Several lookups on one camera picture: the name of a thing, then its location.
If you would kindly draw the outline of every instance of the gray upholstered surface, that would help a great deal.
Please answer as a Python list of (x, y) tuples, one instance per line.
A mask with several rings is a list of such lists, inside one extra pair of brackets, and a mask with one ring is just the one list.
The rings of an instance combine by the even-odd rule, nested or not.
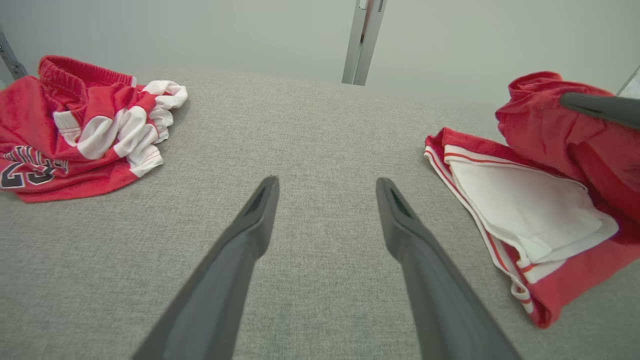
[(0, 195), (3, 357), (128, 356), (260, 180), (280, 176), (236, 357), (419, 356), (374, 182), (391, 177), (525, 359), (637, 359), (638, 263), (535, 328), (471, 217), (422, 158), (442, 126), (499, 139), (492, 108), (349, 85), (223, 71), (160, 71), (189, 101), (165, 163), (89, 199)]

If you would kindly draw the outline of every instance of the jersey number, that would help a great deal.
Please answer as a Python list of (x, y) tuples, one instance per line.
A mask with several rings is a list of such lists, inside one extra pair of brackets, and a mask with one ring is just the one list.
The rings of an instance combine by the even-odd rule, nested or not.
[(21, 165), (23, 165), (23, 163), (12, 163), (2, 171), (2, 182), (0, 183), (0, 188), (23, 188), (25, 185), (25, 178), (26, 181), (32, 185), (44, 184), (53, 179), (53, 175), (51, 173), (54, 169), (52, 167), (45, 168), (43, 172), (14, 172), (14, 170), (19, 168)]

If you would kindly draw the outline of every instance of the metal frame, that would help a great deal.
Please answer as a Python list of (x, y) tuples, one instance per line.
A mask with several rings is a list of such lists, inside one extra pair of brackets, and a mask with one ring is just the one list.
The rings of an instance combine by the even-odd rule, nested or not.
[(387, 0), (373, 0), (372, 2), (371, 13), (367, 21), (367, 30), (364, 34), (364, 41), (362, 42), (362, 51), (358, 59), (356, 75), (353, 79), (354, 85), (365, 85), (367, 82), (367, 74), (369, 73), (369, 66), (373, 58), (373, 50), (376, 47), (378, 32), (380, 31), (382, 16), (385, 14), (386, 7)]
[(18, 59), (16, 59), (15, 54), (9, 46), (9, 41), (7, 41), (4, 33), (2, 32), (0, 32), (0, 56), (2, 56), (4, 64), (9, 68), (14, 80), (27, 76), (24, 66), (22, 66), (22, 64), (18, 62)]

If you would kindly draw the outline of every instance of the white wall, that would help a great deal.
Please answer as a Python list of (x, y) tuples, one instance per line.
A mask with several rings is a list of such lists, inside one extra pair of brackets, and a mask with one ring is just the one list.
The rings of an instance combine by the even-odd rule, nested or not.
[(640, 65), (640, 0), (387, 0), (366, 86), (499, 106), (552, 70), (614, 94)]
[(230, 68), (340, 82), (353, 0), (2, 0), (0, 24), (36, 75), (46, 54), (135, 75)]

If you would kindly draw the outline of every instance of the white trim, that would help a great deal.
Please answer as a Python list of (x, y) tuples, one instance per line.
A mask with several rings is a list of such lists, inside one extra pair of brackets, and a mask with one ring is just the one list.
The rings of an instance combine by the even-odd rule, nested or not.
[(129, 170), (137, 177), (142, 177), (154, 167), (164, 163), (160, 150), (154, 145), (147, 146), (142, 152), (127, 156), (127, 161), (131, 167)]
[(65, 139), (65, 142), (71, 147), (77, 145), (76, 140), (81, 135), (82, 129), (76, 118), (71, 115), (71, 111), (54, 111), (53, 121), (58, 128), (58, 133)]
[(156, 96), (156, 106), (149, 113), (149, 118), (156, 126), (158, 139), (155, 143), (165, 141), (169, 137), (168, 127), (173, 125), (173, 114), (170, 109), (180, 108), (187, 100), (187, 89), (173, 81), (155, 80), (145, 86), (142, 91)]
[[(491, 245), (492, 243), (490, 242), (489, 238), (487, 237), (487, 231), (484, 228), (482, 222), (480, 221), (476, 211), (469, 205), (467, 200), (458, 192), (458, 189), (453, 187), (453, 186), (451, 186), (451, 183), (453, 183), (453, 180), (449, 178), (449, 176), (451, 174), (444, 173), (446, 171), (446, 167), (440, 161), (440, 159), (436, 157), (435, 154), (436, 154), (436, 152), (430, 146), (427, 146), (425, 148), (424, 157), (427, 160), (429, 160), (429, 162), (431, 163), (431, 166), (433, 167), (435, 172), (440, 176), (440, 178), (445, 183), (445, 185), (449, 188), (449, 190), (453, 193), (453, 195), (460, 201), (462, 206), (464, 206), (467, 209), (467, 211), (471, 214), (471, 217), (476, 222), (476, 226), (478, 227), (478, 229), (480, 231), (480, 235), (482, 236), (482, 238), (484, 240), (484, 245), (486, 246), (487, 250), (489, 251), (489, 254), (491, 255), (491, 259), (492, 259), (493, 264), (495, 265), (495, 267), (497, 267), (498, 269), (502, 270), (502, 272), (504, 272), (507, 276), (509, 276), (511, 278), (512, 283), (515, 286), (517, 286), (518, 288), (522, 289), (523, 293), (520, 293), (520, 294), (525, 294), (525, 295), (523, 295), (525, 297), (523, 299), (518, 297), (519, 300), (529, 299), (531, 297), (531, 294), (529, 293), (529, 289), (527, 289), (527, 287), (522, 282), (522, 280), (520, 278), (520, 274), (518, 273), (515, 265), (511, 261), (511, 258), (509, 258), (509, 256), (506, 254), (506, 251), (504, 250), (504, 247), (500, 243), (499, 239), (496, 238), (495, 239), (496, 241), (493, 242), (493, 244), (496, 247), (496, 251), (498, 252), (498, 254), (496, 254), (496, 253), (493, 252), (493, 247)], [(498, 256), (500, 257), (500, 259), (504, 263), (504, 266), (506, 266), (507, 268), (502, 267), (502, 265), (500, 264), (500, 261), (498, 260)]]
[(544, 279), (547, 275), (558, 270), (565, 262), (566, 260), (562, 259), (559, 261), (548, 261), (546, 263), (536, 264), (536, 266), (532, 267), (527, 272), (523, 272), (523, 274), (529, 284), (535, 284), (541, 279)]
[[(482, 163), (475, 163), (469, 160), (459, 161), (459, 159), (460, 158), (455, 156), (448, 156), (445, 158), (445, 162), (450, 163), (452, 167), (451, 170), (452, 170), (452, 175), (454, 179), (454, 184), (457, 187), (458, 191), (467, 200), (469, 205), (476, 211), (476, 213), (481, 214), (482, 211), (480, 211), (477, 204), (474, 202), (473, 197), (470, 197), (467, 194), (465, 187), (460, 184), (458, 176), (456, 175), (457, 173), (460, 173), (463, 169), (457, 168), (456, 170), (455, 167), (456, 166), (466, 167), (466, 169), (468, 170), (475, 169), (473, 170), (474, 176), (479, 176), (479, 173), (477, 173), (478, 171), (487, 171), (490, 168), (498, 169), (500, 167), (493, 166), (492, 163), (482, 164)], [(588, 197), (586, 188), (582, 186), (580, 183), (569, 180), (569, 179), (565, 179), (562, 177), (550, 176), (546, 172), (533, 170), (529, 167), (510, 165), (502, 168), (503, 170), (500, 170), (500, 171), (506, 172), (505, 176), (508, 174), (507, 172), (513, 171), (513, 170), (506, 170), (506, 168), (512, 168), (519, 171), (527, 171), (528, 174), (532, 174), (532, 176), (533, 174), (543, 174), (543, 175), (549, 176), (551, 179), (553, 179), (552, 182), (554, 184), (562, 184), (564, 189), (571, 189), (571, 191), (575, 192), (575, 194), (581, 194), (581, 195), (577, 195), (580, 197), (581, 204), (576, 204), (576, 206), (581, 208), (583, 212), (585, 213), (588, 212), (588, 215), (584, 215), (584, 216), (589, 216), (589, 218), (592, 218), (594, 221), (594, 224), (595, 222), (598, 222), (598, 225), (595, 225), (595, 227), (592, 228), (590, 232), (584, 233), (578, 237), (572, 238), (571, 240), (567, 238), (566, 241), (571, 241), (570, 243), (565, 243), (564, 245), (557, 243), (554, 245), (553, 243), (549, 243), (547, 240), (544, 240), (543, 238), (539, 238), (537, 236), (522, 237), (522, 236), (516, 235), (517, 231), (514, 231), (514, 233), (511, 233), (509, 231), (504, 231), (502, 227), (489, 223), (484, 216), (479, 216), (479, 219), (484, 225), (485, 229), (489, 230), (489, 232), (493, 234), (495, 237), (504, 241), (505, 243), (508, 243), (518, 251), (518, 253), (520, 254), (520, 261), (518, 262), (518, 266), (520, 268), (524, 268), (528, 266), (530, 263), (545, 263), (548, 261), (559, 261), (562, 259), (569, 258), (571, 256), (574, 256), (580, 252), (588, 250), (602, 243), (603, 241), (610, 238), (613, 234), (615, 234), (618, 231), (618, 225), (612, 217), (610, 217), (605, 213), (602, 213), (601, 211), (593, 207), (593, 203), (591, 202), (591, 199)], [(469, 174), (466, 178), (467, 181), (471, 181), (471, 183), (468, 182), (467, 185), (477, 182), (475, 177), (473, 177), (473, 179), (470, 179), (469, 178), (470, 176), (472, 175)], [(546, 177), (539, 177), (538, 179), (542, 181), (545, 178)], [(527, 191), (527, 189), (524, 189), (524, 188), (517, 188), (518, 183), (516, 182), (506, 182), (503, 185), (505, 187), (515, 186), (516, 189), (519, 189), (520, 193)], [(539, 190), (541, 191), (543, 191), (544, 189), (545, 189), (544, 187), (539, 188)], [(496, 197), (500, 197), (500, 195), (501, 195), (501, 191), (495, 192)], [(504, 225), (504, 228), (511, 229), (507, 225)]]
[(77, 143), (78, 151), (87, 159), (97, 160), (113, 145), (118, 134), (117, 120), (98, 115), (89, 120)]
[(465, 158), (459, 158), (457, 156), (445, 156), (444, 159), (445, 159), (446, 163), (448, 163), (450, 161), (459, 161), (459, 162), (462, 162), (462, 163), (469, 163), (469, 164), (476, 165), (476, 166), (509, 167), (509, 168), (517, 168), (517, 169), (521, 169), (521, 170), (529, 170), (529, 171), (537, 172), (539, 174), (545, 174), (546, 176), (553, 177), (554, 179), (571, 181), (572, 183), (580, 185), (580, 187), (584, 190), (584, 192), (588, 192), (587, 187), (584, 186), (582, 183), (576, 181), (576, 180), (569, 179), (567, 177), (555, 176), (553, 174), (549, 174), (546, 171), (542, 171), (542, 170), (540, 170), (538, 168), (534, 168), (534, 167), (530, 167), (530, 166), (527, 166), (527, 165), (523, 165), (523, 164), (511, 161), (511, 160), (498, 158), (496, 156), (479, 154), (477, 152), (469, 151), (469, 150), (466, 150), (466, 149), (464, 149), (462, 147), (455, 146), (455, 145), (445, 145), (444, 146), (444, 151), (445, 151), (445, 153), (451, 152), (451, 153), (454, 153), (454, 154), (460, 154), (460, 155), (468, 156), (469, 158), (472, 158), (472, 159), (475, 159), (475, 160), (497, 161), (497, 162), (499, 162), (499, 163), (480, 163), (480, 162), (475, 162), (475, 161), (472, 161), (472, 160), (469, 160), (469, 159), (465, 159)]

